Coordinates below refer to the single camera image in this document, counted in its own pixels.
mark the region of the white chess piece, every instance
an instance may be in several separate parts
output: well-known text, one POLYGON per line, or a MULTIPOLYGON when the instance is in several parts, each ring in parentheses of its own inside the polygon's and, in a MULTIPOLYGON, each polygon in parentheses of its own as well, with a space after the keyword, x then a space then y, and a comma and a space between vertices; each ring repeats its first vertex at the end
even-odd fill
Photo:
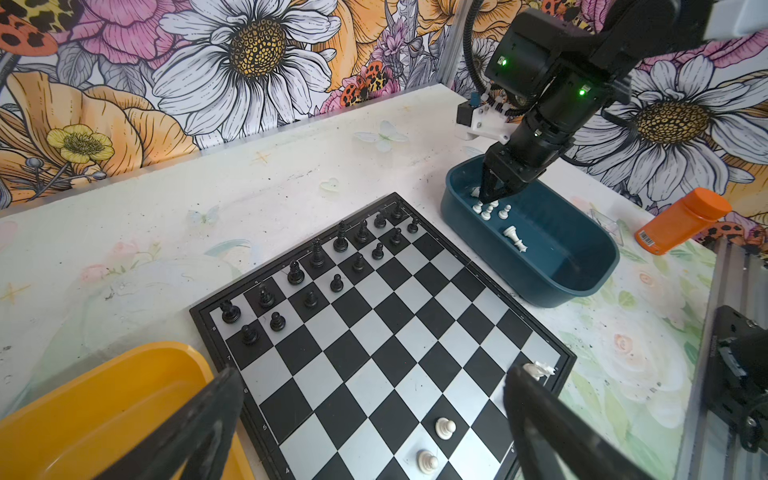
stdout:
POLYGON ((435 422, 435 433, 437 433, 437 436, 443 440, 450 439, 455 431, 456 423, 453 420, 441 417, 435 422))
POLYGON ((480 217, 482 217, 483 220, 490 220, 491 219, 491 212, 493 211, 493 204, 489 204, 487 208, 485 208, 485 212, 480 214, 480 217))
POLYGON ((509 211, 512 210, 512 205, 507 205, 504 207, 504 210, 498 212, 498 217, 502 220, 507 220, 509 218, 509 211))
POLYGON ((440 466, 437 457, 435 457, 427 450, 422 450, 419 452, 419 456, 416 457, 416 463, 419 465, 419 470, 427 475, 434 473, 435 470, 437 470, 437 468, 440 466))
POLYGON ((528 247, 523 245, 523 241, 520 240, 520 237, 518 237, 517 231, 518 229, 515 228, 514 225, 512 225, 507 230, 504 230, 502 232, 502 235, 512 240, 512 243, 518 248, 518 250, 520 250, 521 252, 525 252, 528 249, 528 247))

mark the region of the white square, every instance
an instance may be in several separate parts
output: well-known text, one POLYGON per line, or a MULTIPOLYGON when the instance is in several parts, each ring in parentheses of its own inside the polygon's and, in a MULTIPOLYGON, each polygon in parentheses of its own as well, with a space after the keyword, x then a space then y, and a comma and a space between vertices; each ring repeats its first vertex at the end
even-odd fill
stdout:
POLYGON ((404 284, 397 287, 395 293, 397 293, 397 296, 400 297, 400 300, 402 300, 409 310, 414 313, 418 312, 419 309, 432 298, 432 294, 424 288, 415 276, 407 279, 404 284))
POLYGON ((498 471, 498 460, 474 430, 464 435, 451 454, 451 465, 462 480, 488 480, 498 471))
POLYGON ((532 362, 546 363, 550 367, 558 364, 560 354, 552 348, 552 345, 541 338, 536 332, 531 333, 523 345, 523 353, 532 362))
POLYGON ((392 452, 368 419, 342 445, 339 455, 355 480, 378 477, 392 460, 392 452))
POLYGON ((366 278, 360 280, 360 282, 355 285, 355 288, 357 288, 360 295, 366 299, 366 302, 368 302, 371 308, 376 308, 377 305, 383 302, 384 299, 392 293, 392 288, 377 272, 373 272, 366 278))
POLYGON ((475 423, 475 419, 488 402, 487 395, 464 369, 445 389, 445 397, 469 425, 475 423))
POLYGON ((505 372, 520 353, 520 349, 497 326, 485 337, 481 347, 505 372))
POLYGON ((283 442, 280 451, 296 480, 311 480, 336 454, 333 442, 314 414, 283 442))
POLYGON ((437 343, 435 336, 417 316, 413 317, 395 336, 416 362, 437 343))
POLYGON ((373 359, 369 359, 352 375, 352 378, 346 381, 346 386, 366 415, 371 415, 394 390, 392 383, 389 383, 373 359))
POLYGON ((440 291, 440 293, 435 295, 435 300, 440 302, 440 305, 442 305, 443 308, 445 308, 445 310, 456 320, 458 320, 462 313, 464 313, 464 310, 467 309, 469 304, 472 303, 453 283, 449 283, 440 291))
POLYGON ((320 353, 307 363, 293 376, 293 379, 296 380, 296 384, 312 410, 323 403, 323 400, 342 384, 341 377, 336 373, 336 369, 333 368, 325 353, 320 353))
POLYGON ((397 458, 397 462, 410 480, 437 478, 448 462, 445 453, 438 448, 435 440, 429 436, 426 429, 420 423, 397 450, 395 458, 397 458), (419 470, 417 458, 422 450, 431 452, 438 459, 438 468, 430 475, 425 475, 419 470))
POLYGON ((482 312, 493 324, 497 324, 507 313, 509 306, 496 296, 489 288, 485 288, 473 302, 478 310, 482 312))
POLYGON ((242 370, 243 380, 256 403, 268 399, 290 380, 290 372, 275 347, 267 350, 242 370))
POLYGON ((351 330, 360 345, 366 349, 368 355, 373 355, 392 336, 392 330, 374 310, 368 312, 358 323, 355 323, 351 330))
POLYGON ((400 381, 395 390, 420 422, 440 398, 440 389, 418 364, 400 381))
POLYGON ((464 327, 454 322, 440 337, 440 343, 448 353, 464 366, 478 349, 478 343, 469 335, 464 327))
POLYGON ((437 270, 440 270, 440 273, 445 275, 445 278, 448 280, 453 278, 459 270, 464 268, 464 265, 462 265, 462 263, 447 250, 438 253, 437 256, 432 259, 432 265, 434 265, 437 270))
POLYGON ((341 319, 341 316, 336 312, 336 309, 331 305, 320 310, 320 313, 307 320, 304 325, 306 325, 306 328, 312 333, 317 344, 323 350, 331 346, 333 342, 341 335, 344 335, 349 329, 344 320, 341 319))
POLYGON ((411 275, 416 275, 416 272, 429 263, 427 257, 424 257, 424 254, 419 252, 419 249, 413 245, 408 245, 406 248, 402 249, 402 252, 397 254, 397 260, 402 263, 411 275))

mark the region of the pink flower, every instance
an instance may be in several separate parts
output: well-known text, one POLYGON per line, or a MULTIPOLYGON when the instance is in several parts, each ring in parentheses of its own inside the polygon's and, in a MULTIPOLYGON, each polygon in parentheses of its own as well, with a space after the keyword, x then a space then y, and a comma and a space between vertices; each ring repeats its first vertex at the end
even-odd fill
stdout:
POLYGON ((85 50, 115 64, 146 60, 157 68, 188 42, 160 28, 167 13, 191 9, 187 0, 84 0, 85 12, 71 31, 54 34, 59 44, 79 40, 85 50))

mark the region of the white pawn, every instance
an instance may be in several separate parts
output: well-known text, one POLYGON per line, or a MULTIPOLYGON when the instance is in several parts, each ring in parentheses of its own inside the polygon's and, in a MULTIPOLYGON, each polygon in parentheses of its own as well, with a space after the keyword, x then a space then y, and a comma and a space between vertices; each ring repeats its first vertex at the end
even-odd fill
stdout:
POLYGON ((483 220, 490 220, 492 211, 493 205, 488 205, 488 207, 485 209, 485 212, 480 214, 480 217, 482 217, 483 220))
POLYGON ((504 207, 504 210, 498 212, 498 217, 502 220, 507 220, 509 218, 509 211, 512 210, 512 205, 507 205, 504 207))
POLYGON ((437 468, 440 466, 437 457, 435 457, 427 450, 422 450, 419 452, 419 456, 416 457, 416 463, 419 465, 419 470, 427 475, 434 473, 435 470, 437 470, 437 468))
POLYGON ((437 436, 443 440, 450 439, 455 431, 456 423, 453 420, 441 417, 435 422, 435 433, 437 433, 437 436))

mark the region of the black pawn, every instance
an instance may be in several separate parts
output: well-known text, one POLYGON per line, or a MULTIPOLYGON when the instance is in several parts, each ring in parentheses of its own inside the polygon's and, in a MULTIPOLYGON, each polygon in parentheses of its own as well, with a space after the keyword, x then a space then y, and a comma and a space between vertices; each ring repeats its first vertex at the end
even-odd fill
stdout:
POLYGON ((286 317, 280 315, 278 312, 272 313, 272 320, 270 321, 270 328, 275 332, 279 332, 286 326, 286 317))
POLYGON ((331 291, 332 292, 340 292, 344 288, 344 282, 341 281, 341 275, 338 273, 333 276, 333 280, 331 280, 331 291))
POLYGON ((373 226, 376 228, 386 227, 386 217, 384 217, 383 212, 379 212, 379 214, 376 215, 376 219, 373 221, 373 226))
POLYGON ((291 285, 298 285, 304 281, 304 272, 299 268, 299 262, 293 261, 290 263, 290 272, 288 272, 288 283, 291 285))
POLYGON ((274 304, 275 296, 265 286, 262 286, 259 291, 259 306, 263 309, 268 309, 274 304))
POLYGON ((326 258, 323 255, 323 249, 320 247, 320 240, 315 239, 312 242, 312 256, 310 257, 310 265, 312 268, 320 268, 326 262, 326 258))
POLYGON ((367 243, 370 234, 371 232, 368 230, 368 222, 363 220, 360 222, 360 230, 357 230, 357 241, 360 243, 367 243))
POLYGON ((413 217, 411 223, 408 224, 408 233, 416 233, 419 231, 419 220, 413 217))
POLYGON ((362 272, 364 268, 366 268, 366 263, 362 261, 362 253, 358 253, 355 255, 355 263, 352 264, 352 270, 362 272))
POLYGON ((395 234, 389 238, 389 242, 397 247, 402 242, 402 230, 395 228, 395 234))
POLYGON ((233 305, 229 300, 224 300, 219 305, 221 308, 221 319, 226 323, 235 323, 240 318, 240 308, 233 305))
POLYGON ((315 295, 315 290, 310 290, 304 297, 304 306, 306 308, 315 308, 317 306, 317 295, 315 295))
POLYGON ((346 241, 346 223, 342 220, 339 223, 339 232, 336 234, 336 239, 333 241, 333 249, 337 252, 343 252, 349 246, 349 242, 346 241))
POLYGON ((243 343, 246 345, 253 345, 259 339, 259 330, 250 325, 243 325, 240 331, 243 333, 243 343))

